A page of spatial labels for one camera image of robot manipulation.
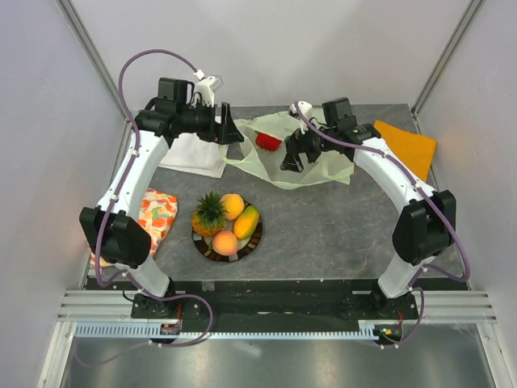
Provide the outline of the fake pineapple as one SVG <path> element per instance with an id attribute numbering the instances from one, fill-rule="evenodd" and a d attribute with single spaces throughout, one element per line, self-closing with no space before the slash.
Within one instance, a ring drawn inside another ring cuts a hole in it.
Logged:
<path id="1" fill-rule="evenodd" d="M 223 230 L 226 211 L 222 195 L 209 192 L 198 199 L 198 204 L 191 217 L 193 231 L 203 238 L 211 238 Z"/>

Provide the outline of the light green plastic bag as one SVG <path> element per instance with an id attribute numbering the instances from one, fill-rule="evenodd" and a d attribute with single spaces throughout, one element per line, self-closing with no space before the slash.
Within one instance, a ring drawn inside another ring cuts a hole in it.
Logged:
<path id="1" fill-rule="evenodd" d="M 295 158 L 288 157 L 283 142 L 275 151 L 264 150 L 256 144 L 260 135 L 284 141 L 293 134 L 300 127 L 300 121 L 288 112 L 276 112 L 249 120 L 236 119 L 234 122 L 244 137 L 244 141 L 238 144 L 242 157 L 226 156 L 223 160 L 227 164 L 284 190 L 332 181 L 343 184 L 351 182 L 354 164 L 336 151 L 325 152 L 315 162 L 310 162 L 304 153 Z"/>

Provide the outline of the fake red pepper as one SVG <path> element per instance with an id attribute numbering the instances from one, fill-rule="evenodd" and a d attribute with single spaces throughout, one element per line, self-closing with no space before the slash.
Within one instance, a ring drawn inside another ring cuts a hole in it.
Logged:
<path id="1" fill-rule="evenodd" d="M 255 144 L 258 148 L 262 150 L 275 152 L 281 146 L 282 141 L 276 137 L 267 135 L 266 133 L 257 133 L 257 136 L 255 138 Z"/>

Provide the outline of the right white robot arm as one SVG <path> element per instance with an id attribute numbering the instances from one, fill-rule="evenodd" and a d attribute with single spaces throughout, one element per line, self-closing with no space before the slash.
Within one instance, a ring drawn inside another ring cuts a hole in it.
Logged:
<path id="1" fill-rule="evenodd" d="M 369 300 L 375 316 L 388 318 L 398 310 L 398 297 L 410 291 L 418 271 L 453 244 L 456 199 L 411 172 L 374 125 L 359 124 L 348 98 L 328 101 L 322 108 L 325 123 L 319 125 L 310 103 L 291 105 L 289 114 L 300 126 L 284 140 L 280 168 L 301 173 L 305 162 L 315 163 L 325 152 L 335 151 L 366 171 L 393 202 L 398 211 L 394 257 Z"/>

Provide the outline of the fake mango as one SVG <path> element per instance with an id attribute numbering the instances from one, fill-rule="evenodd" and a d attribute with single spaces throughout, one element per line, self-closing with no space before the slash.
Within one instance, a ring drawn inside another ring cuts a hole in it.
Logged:
<path id="1" fill-rule="evenodd" d="M 237 239 L 249 238 L 258 224 L 259 218 L 259 211 L 252 205 L 247 206 L 234 222 L 233 234 Z"/>

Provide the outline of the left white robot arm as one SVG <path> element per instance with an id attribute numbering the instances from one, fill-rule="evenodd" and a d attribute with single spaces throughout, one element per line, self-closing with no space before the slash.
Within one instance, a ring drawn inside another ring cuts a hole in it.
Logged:
<path id="1" fill-rule="evenodd" d="M 141 202 L 159 163 L 183 133 L 218 145 L 242 142 L 228 103 L 216 104 L 222 85 L 216 75 L 197 83 L 160 78 L 158 95 L 133 120 L 133 133 L 109 189 L 93 208 L 85 207 L 79 221 L 96 260 L 104 259 L 127 276 L 149 299 L 160 318 L 177 309 L 172 280 L 150 254 L 151 237 L 139 225 Z"/>

